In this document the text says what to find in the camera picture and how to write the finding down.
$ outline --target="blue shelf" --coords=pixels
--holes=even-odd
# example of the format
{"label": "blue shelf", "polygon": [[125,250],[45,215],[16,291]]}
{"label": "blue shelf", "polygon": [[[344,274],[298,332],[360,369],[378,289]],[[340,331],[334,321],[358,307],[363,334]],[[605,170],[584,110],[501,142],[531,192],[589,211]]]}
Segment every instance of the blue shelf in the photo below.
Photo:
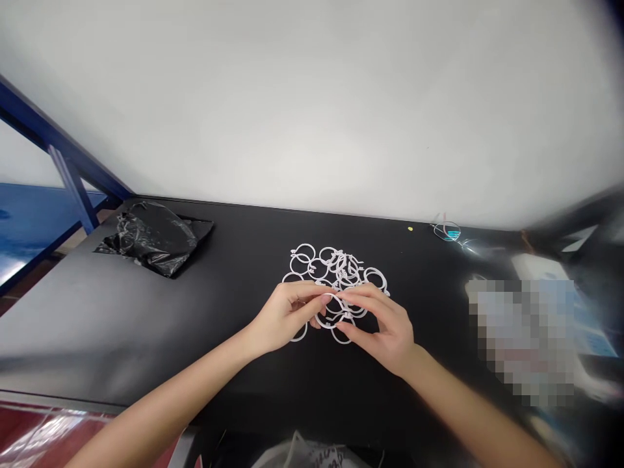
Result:
{"label": "blue shelf", "polygon": [[[96,211],[107,199],[87,194]],[[66,189],[0,183],[0,296],[80,226]]]}

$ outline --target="blue metal frame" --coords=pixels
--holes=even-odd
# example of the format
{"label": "blue metal frame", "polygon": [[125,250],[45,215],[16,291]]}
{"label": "blue metal frame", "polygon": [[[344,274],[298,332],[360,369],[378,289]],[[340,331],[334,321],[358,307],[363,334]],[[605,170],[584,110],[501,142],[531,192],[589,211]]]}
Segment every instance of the blue metal frame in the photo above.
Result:
{"label": "blue metal frame", "polygon": [[63,154],[54,146],[47,147],[47,152],[52,157],[54,165],[57,167],[60,178],[78,207],[78,217],[83,224],[85,232],[91,234],[93,230],[99,226],[96,211],[91,206],[91,201],[86,194],[83,180],[78,174],[78,169],[74,166],[71,159],[63,157]]}
{"label": "blue metal frame", "polygon": [[[108,200],[104,199],[101,203],[98,203],[95,206],[95,209],[107,208],[107,202]],[[78,229],[80,229],[80,223],[76,222],[61,236],[57,237],[54,242],[49,244],[45,249],[38,253],[37,256],[29,261],[19,272],[14,274],[4,283],[0,284],[0,297],[4,296],[8,291],[11,290],[11,288],[13,288],[13,286],[18,284],[22,280],[22,278],[24,278],[28,273],[33,271],[37,265],[39,265],[43,260],[47,259],[52,253],[54,253],[54,251],[59,248],[63,244],[63,242],[68,240],[72,236],[72,234],[74,234]]]}
{"label": "blue metal frame", "polygon": [[65,132],[37,109],[26,97],[0,76],[0,118],[17,132],[48,152],[53,146],[65,161],[72,161],[79,177],[98,190],[124,201],[133,193],[93,156],[74,142]]}

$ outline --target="black table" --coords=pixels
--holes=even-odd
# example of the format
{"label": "black table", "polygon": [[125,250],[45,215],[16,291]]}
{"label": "black table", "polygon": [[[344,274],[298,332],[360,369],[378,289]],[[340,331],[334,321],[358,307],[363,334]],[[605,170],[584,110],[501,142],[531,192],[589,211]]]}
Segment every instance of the black table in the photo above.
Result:
{"label": "black table", "polygon": [[[477,358],[465,282],[488,274],[428,224],[156,199],[216,222],[178,278],[93,253],[115,232],[110,217],[0,318],[0,400],[117,413],[249,323],[289,271],[290,249],[333,246],[379,268],[409,312],[415,339],[504,411],[510,392]],[[518,233],[465,229],[521,248]],[[504,267],[492,273],[513,274]],[[375,330],[372,314],[358,322]],[[327,330],[254,361],[196,424],[372,447],[445,437],[414,392],[356,345]]]}

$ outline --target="plastic bag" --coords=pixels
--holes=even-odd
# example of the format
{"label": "plastic bag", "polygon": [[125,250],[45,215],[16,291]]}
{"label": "plastic bag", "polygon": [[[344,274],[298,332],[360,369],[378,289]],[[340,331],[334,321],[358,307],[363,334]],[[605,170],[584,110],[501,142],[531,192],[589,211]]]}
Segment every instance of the plastic bag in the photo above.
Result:
{"label": "plastic bag", "polygon": [[348,447],[306,441],[299,431],[295,431],[290,441],[266,450],[252,466],[252,468],[308,467],[370,468]]}
{"label": "plastic bag", "polygon": [[94,250],[120,254],[171,278],[215,225],[182,219],[154,201],[140,201],[117,217],[117,234]]}

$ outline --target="forearm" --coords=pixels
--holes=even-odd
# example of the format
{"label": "forearm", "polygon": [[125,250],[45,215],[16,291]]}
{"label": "forearm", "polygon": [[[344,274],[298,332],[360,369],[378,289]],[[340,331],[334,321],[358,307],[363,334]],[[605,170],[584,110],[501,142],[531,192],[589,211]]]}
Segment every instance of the forearm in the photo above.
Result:
{"label": "forearm", "polygon": [[256,356],[245,330],[148,393],[89,441],[67,467],[149,467]]}
{"label": "forearm", "polygon": [[523,429],[415,345],[405,380],[485,467],[558,467]]}

